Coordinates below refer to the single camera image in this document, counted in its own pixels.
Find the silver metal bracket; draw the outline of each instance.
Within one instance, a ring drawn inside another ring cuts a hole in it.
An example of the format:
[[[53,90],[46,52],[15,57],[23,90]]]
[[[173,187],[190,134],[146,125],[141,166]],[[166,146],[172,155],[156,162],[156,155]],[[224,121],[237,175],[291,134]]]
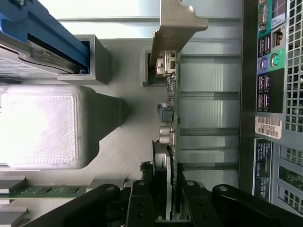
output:
[[[207,19],[198,18],[191,6],[180,0],[161,0],[160,28],[154,33],[150,66],[155,66],[164,51],[180,52],[196,32],[207,27]]]

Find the ps/2 port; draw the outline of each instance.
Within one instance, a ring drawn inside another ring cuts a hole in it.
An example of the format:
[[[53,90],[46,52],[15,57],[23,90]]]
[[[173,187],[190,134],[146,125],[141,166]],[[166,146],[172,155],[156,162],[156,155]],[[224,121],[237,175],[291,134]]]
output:
[[[280,61],[280,57],[277,53],[274,53],[271,57],[270,57],[270,66],[272,68],[275,68],[278,64],[279,64],[279,61]]]
[[[260,61],[260,69],[262,71],[266,70],[268,67],[268,60],[267,58],[262,58],[261,61]]]

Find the usb port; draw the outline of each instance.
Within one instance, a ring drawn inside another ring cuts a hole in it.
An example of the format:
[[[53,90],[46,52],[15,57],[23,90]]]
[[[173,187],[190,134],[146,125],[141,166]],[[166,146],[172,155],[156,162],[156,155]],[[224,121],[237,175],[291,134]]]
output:
[[[264,109],[268,109],[269,107],[269,96],[268,94],[264,94]]]
[[[283,39],[283,33],[281,32],[281,29],[273,32],[273,48],[281,45],[282,39]]]
[[[258,108],[263,109],[263,107],[264,107],[264,96],[259,95],[258,96]]]
[[[265,40],[264,39],[260,39],[259,42],[259,53],[262,54],[265,52]]]
[[[265,52],[270,50],[270,36],[266,37]]]
[[[269,75],[265,75],[265,90],[269,89]]]
[[[259,76],[259,91],[264,89],[264,76]]]

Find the black label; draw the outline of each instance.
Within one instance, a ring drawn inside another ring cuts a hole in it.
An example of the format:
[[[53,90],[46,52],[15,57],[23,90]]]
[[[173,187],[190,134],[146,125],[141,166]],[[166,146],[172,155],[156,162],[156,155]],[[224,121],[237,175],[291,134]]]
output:
[[[255,178],[255,196],[269,202],[270,177]]]
[[[269,201],[272,143],[256,139],[254,195]]]

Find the green ps/2 port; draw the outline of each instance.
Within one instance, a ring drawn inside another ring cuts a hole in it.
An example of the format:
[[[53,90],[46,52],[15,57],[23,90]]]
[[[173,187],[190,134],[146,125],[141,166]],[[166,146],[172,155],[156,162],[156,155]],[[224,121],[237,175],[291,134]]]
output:
[[[277,53],[274,53],[271,57],[270,57],[270,66],[272,68],[275,68],[278,64],[279,64],[279,61],[280,61],[280,57]]]

